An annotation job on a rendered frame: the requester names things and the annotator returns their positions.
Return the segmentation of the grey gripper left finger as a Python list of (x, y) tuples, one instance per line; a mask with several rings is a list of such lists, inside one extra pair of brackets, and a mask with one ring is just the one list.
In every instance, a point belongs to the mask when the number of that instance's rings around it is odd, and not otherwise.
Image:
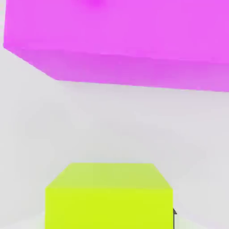
[(45, 229), (45, 212), (23, 221), (21, 229)]

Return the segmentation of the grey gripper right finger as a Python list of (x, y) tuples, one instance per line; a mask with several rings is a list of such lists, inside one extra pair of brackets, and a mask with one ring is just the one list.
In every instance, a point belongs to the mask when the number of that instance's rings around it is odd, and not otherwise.
[(179, 216), (173, 208), (173, 229), (202, 229), (202, 226)]

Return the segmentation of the small yellow cube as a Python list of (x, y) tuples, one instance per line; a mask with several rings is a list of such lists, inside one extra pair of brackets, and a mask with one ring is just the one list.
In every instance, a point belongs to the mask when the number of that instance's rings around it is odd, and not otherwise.
[(173, 189), (151, 163), (71, 163), (45, 189), (45, 229), (174, 229)]

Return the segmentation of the large magenta box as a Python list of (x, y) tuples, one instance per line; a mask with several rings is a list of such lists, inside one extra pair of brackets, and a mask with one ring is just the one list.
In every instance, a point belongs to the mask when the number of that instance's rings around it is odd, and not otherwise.
[(229, 92), (229, 0), (6, 0), (4, 48), (60, 81)]

